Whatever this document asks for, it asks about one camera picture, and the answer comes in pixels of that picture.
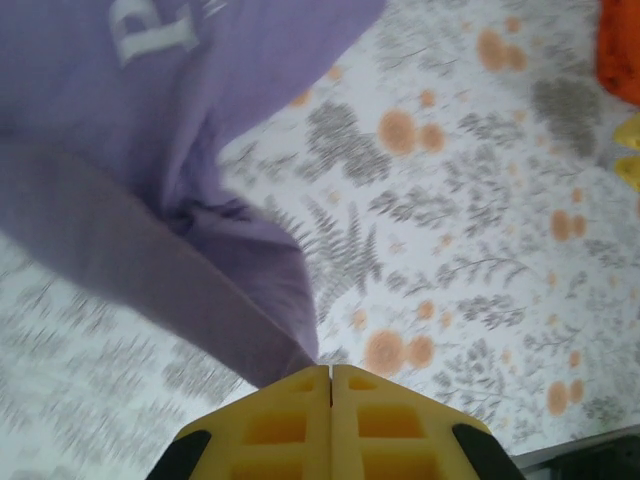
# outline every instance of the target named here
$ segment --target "bed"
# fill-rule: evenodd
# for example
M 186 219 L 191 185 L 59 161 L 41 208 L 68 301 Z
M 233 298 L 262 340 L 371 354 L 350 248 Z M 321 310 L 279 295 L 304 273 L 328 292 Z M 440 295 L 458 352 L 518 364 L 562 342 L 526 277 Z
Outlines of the bed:
M 633 110 L 593 75 L 597 2 L 393 0 L 228 145 L 229 188 L 304 247 L 321 361 L 486 422 L 513 455 L 640 421 Z M 0 240 L 0 476 L 144 478 L 252 391 Z

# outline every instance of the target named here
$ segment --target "black rubber edge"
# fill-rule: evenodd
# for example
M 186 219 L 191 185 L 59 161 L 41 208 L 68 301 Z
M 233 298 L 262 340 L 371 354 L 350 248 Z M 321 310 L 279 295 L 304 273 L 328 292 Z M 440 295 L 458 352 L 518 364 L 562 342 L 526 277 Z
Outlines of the black rubber edge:
M 480 480 L 525 480 L 492 435 L 464 423 L 451 430 Z
M 211 440 L 206 430 L 197 430 L 171 443 L 153 467 L 147 480 L 189 480 Z

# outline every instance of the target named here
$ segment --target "red object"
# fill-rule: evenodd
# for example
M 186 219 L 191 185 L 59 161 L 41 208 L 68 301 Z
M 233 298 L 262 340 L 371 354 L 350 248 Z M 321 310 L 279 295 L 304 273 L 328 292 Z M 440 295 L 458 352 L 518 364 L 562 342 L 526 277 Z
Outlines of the red object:
M 640 0 L 601 0 L 597 75 L 610 93 L 640 106 Z

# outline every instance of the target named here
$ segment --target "floral bedsheet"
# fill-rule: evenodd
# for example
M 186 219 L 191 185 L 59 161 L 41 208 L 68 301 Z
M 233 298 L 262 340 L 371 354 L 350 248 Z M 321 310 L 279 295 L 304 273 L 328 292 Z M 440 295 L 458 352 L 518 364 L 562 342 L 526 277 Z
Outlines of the floral bedsheet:
M 323 362 L 485 421 L 512 454 L 640 422 L 633 112 L 593 75 L 594 0 L 391 0 L 308 92 L 223 152 L 304 246 Z M 144 478 L 251 391 L 0 241 L 0 476 Z

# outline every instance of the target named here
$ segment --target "purple cloth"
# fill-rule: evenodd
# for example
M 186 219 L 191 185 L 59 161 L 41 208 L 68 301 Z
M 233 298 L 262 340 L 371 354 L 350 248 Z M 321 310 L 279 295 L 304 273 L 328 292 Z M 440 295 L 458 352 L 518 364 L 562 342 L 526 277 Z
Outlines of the purple cloth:
M 256 385 L 306 366 L 318 346 L 302 252 L 221 188 L 215 157 L 326 72 L 383 4 L 5 1 L 0 227 L 44 263 L 151 312 Z M 29 200 L 24 192 L 34 189 Z M 136 213 L 117 219 L 115 204 Z M 141 220 L 149 212 L 210 263 L 147 225 L 151 217 Z M 50 229 L 59 230 L 53 239 Z M 178 251 L 182 260 L 167 258 Z M 247 295 L 246 309 L 225 303 L 220 272 Z M 216 301 L 202 300 L 207 294 Z

